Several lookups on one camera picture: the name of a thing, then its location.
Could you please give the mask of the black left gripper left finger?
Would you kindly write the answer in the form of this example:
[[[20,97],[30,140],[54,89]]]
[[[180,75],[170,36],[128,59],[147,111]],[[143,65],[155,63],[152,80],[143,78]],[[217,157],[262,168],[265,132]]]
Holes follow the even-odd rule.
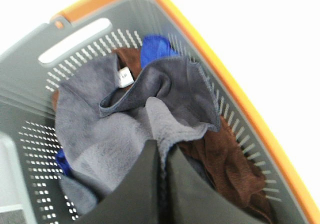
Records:
[[[79,223],[159,223],[159,159],[157,142],[146,141],[120,185]]]

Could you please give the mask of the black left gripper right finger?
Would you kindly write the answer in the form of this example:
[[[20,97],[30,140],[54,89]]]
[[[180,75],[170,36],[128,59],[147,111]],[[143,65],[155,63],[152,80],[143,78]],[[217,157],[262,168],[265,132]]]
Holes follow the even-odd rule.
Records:
[[[174,223],[262,223],[213,190],[177,146],[168,153],[166,172]]]

